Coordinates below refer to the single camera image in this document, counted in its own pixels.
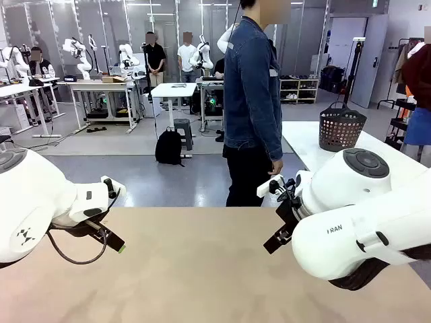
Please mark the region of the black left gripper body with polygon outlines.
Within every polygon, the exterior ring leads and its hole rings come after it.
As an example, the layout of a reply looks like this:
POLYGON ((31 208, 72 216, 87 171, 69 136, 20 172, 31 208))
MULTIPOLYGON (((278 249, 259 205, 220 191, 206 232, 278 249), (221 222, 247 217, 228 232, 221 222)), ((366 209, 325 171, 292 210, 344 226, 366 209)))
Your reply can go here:
POLYGON ((110 230, 102 224, 102 220, 108 215, 109 210, 85 210, 83 235, 90 236, 98 241, 107 241, 110 237, 110 230))

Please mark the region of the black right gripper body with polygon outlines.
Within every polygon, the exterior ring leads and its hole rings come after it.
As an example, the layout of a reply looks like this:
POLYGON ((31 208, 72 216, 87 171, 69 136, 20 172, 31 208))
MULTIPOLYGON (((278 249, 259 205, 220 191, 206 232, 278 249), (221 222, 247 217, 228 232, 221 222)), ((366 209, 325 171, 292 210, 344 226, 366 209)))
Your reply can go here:
POLYGON ((301 206, 302 203, 299 198, 294 200, 286 199, 278 206, 275 212, 284 222, 284 225, 281 228, 282 232, 286 232, 289 235, 293 233, 295 227, 300 221, 298 210, 301 206))

